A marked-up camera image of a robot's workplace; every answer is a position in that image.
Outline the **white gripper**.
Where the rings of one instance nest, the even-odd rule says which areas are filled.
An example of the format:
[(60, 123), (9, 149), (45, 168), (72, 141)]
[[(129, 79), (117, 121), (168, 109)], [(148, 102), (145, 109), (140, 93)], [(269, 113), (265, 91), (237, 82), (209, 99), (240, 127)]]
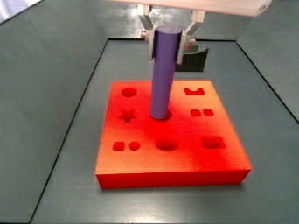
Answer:
[(140, 38), (148, 44), (148, 59), (155, 57), (155, 26), (149, 17), (151, 6), (164, 6), (177, 9), (193, 10), (191, 12), (191, 24), (181, 31), (176, 64), (183, 63), (183, 51), (193, 44), (192, 34), (203, 24), (205, 12), (256, 17), (268, 8), (272, 0), (105, 0), (137, 5), (137, 17), (144, 29)]

